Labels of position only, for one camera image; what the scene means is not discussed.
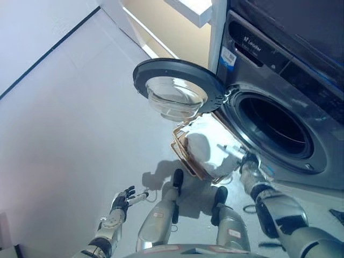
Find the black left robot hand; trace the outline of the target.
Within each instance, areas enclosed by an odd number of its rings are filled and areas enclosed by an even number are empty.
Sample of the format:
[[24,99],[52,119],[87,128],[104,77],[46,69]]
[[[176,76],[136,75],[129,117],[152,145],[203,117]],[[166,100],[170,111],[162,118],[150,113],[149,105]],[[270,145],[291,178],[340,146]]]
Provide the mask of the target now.
[[116,209],[120,209],[126,212],[130,206],[146,200],[148,196],[148,192],[136,194],[135,186],[132,185],[116,195],[115,199],[112,202],[110,212]]

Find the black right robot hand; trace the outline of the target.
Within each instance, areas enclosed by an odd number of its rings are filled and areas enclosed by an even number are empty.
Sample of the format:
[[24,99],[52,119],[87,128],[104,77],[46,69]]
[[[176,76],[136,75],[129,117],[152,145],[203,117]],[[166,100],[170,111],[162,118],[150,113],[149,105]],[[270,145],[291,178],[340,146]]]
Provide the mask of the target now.
[[243,146],[217,144],[217,147],[227,155],[221,164],[221,167],[224,168],[226,172],[233,172],[248,161],[253,161],[258,164],[258,166],[260,165],[260,160],[255,153],[250,152]]

